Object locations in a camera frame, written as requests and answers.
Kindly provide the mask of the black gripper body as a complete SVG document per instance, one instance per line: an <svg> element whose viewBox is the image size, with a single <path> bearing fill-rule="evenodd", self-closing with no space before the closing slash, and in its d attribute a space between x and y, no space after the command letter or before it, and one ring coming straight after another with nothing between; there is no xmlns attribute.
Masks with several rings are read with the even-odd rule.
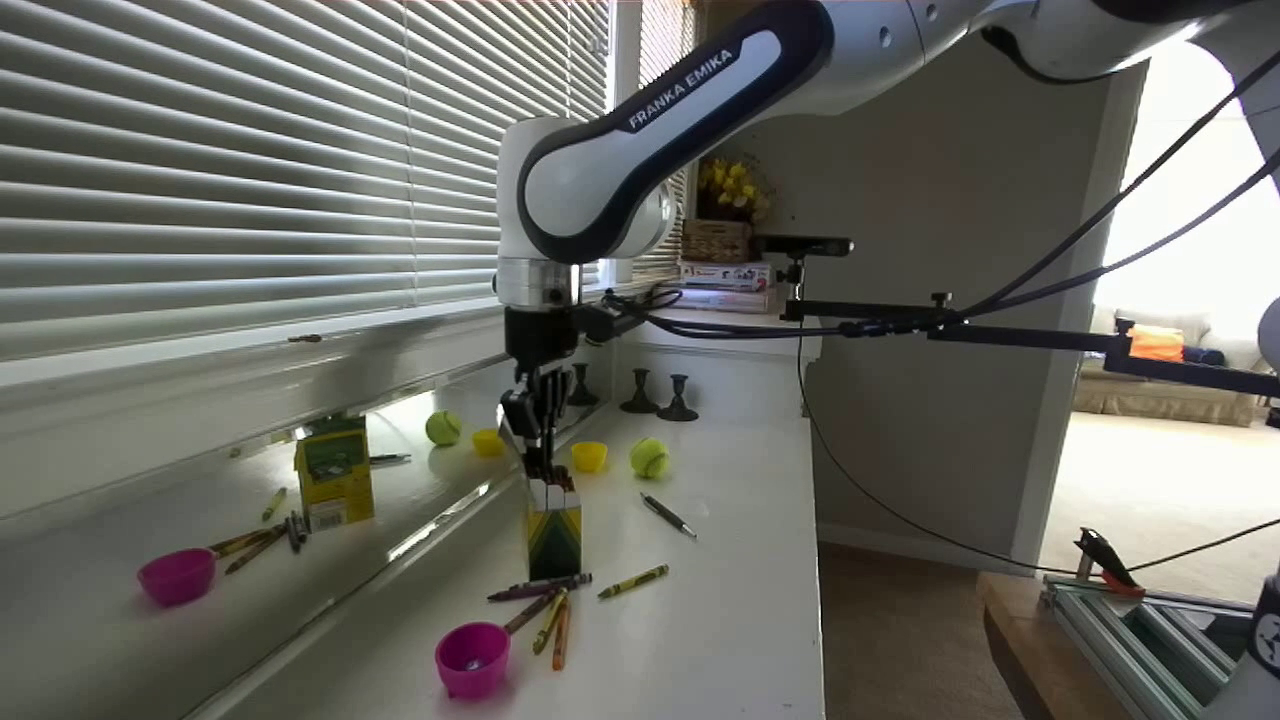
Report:
<svg viewBox="0 0 1280 720"><path fill-rule="evenodd" d="M576 350L579 333L570 309L504 313L504 350L518 383L499 395L504 428L521 452L543 448L560 407L552 404L557 373Z"/></svg>

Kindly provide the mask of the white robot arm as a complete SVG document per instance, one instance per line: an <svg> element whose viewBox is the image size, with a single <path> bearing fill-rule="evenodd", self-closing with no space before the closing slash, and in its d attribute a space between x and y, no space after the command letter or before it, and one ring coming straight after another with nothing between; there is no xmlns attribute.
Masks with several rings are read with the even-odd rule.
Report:
<svg viewBox="0 0 1280 720"><path fill-rule="evenodd" d="M518 361L504 421L524 476L570 482L552 369L586 334L641 323L641 309L576 304L573 268L647 248L665 229L661 185L742 127L853 111L967 34L1048 83L1105 80L1195 39L1240 90L1271 96L1277 32L1277 0L761 0L606 114L514 124L497 179L497 296Z"/></svg>

